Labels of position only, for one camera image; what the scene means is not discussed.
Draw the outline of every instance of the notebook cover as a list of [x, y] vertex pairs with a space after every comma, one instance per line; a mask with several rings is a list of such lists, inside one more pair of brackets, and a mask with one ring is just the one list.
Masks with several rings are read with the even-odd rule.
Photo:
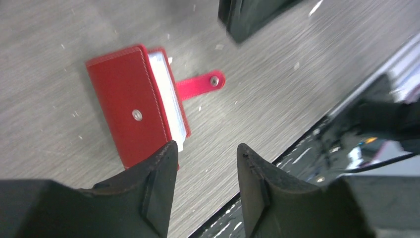
[[[125, 168], [148, 158], [172, 139], [143, 45], [92, 59], [86, 67]], [[134, 119], [133, 110], [141, 112], [140, 121]]]
[[181, 109], [182, 119], [184, 120], [184, 125], [185, 125], [185, 129], [187, 130], [187, 138], [188, 138], [191, 136], [191, 128], [190, 128], [190, 125], [188, 124], [187, 116], [185, 115], [184, 106], [182, 105], [182, 100], [177, 90], [177, 83], [175, 82], [175, 77], [173, 76], [172, 69], [168, 61], [168, 56], [166, 54], [166, 50], [163, 47], [157, 47], [157, 48], [153, 48], [149, 50], [148, 52], [149, 53], [161, 52], [163, 54], [163, 57], [165, 58], [166, 65], [168, 66], [169, 75], [172, 80], [172, 85], [175, 90], [175, 95], [176, 95], [176, 98], [178, 99], [178, 105], [179, 105], [179, 108]]

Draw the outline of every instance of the red wallet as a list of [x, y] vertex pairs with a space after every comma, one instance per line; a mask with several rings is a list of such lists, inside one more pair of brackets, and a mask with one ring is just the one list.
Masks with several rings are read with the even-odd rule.
[[164, 48], [134, 45], [86, 62], [103, 114], [125, 168], [171, 140], [191, 135], [182, 101], [218, 90], [220, 71], [176, 83]]

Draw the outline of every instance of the red strap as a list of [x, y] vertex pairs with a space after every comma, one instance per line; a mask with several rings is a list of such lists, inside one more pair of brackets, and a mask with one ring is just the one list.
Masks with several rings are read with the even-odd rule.
[[226, 79], [218, 70], [176, 83], [181, 101], [221, 89]]

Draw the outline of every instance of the black cable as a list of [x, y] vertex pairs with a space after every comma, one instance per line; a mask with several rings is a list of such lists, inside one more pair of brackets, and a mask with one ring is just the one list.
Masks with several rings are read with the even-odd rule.
[[373, 164], [373, 165], [368, 165], [365, 167], [361, 167], [361, 168], [355, 168], [355, 169], [343, 169], [343, 170], [331, 170], [331, 173], [340, 173], [340, 174], [356, 174], [356, 173], [361, 173], [361, 172], [366, 172], [369, 170], [374, 170], [374, 169], [378, 169], [378, 168], [382, 168], [384, 166], [387, 165], [391, 165], [394, 164], [396, 162], [400, 162], [403, 160], [407, 160], [410, 159], [414, 156], [417, 156], [417, 154], [415, 153], [411, 153], [411, 154], [407, 154], [407, 155], [402, 155], [402, 156], [398, 156], [386, 161], [381, 161], [379, 163]]

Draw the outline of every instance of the gray table surface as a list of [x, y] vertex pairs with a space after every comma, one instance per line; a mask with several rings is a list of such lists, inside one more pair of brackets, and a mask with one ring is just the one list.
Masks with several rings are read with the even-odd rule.
[[215, 0], [0, 1], [0, 178], [88, 188], [122, 171], [84, 62], [133, 43], [164, 46], [182, 80], [213, 69], [225, 87], [185, 102], [171, 238], [237, 191], [245, 142], [273, 160], [420, 30], [418, 0], [307, 0], [241, 48]]

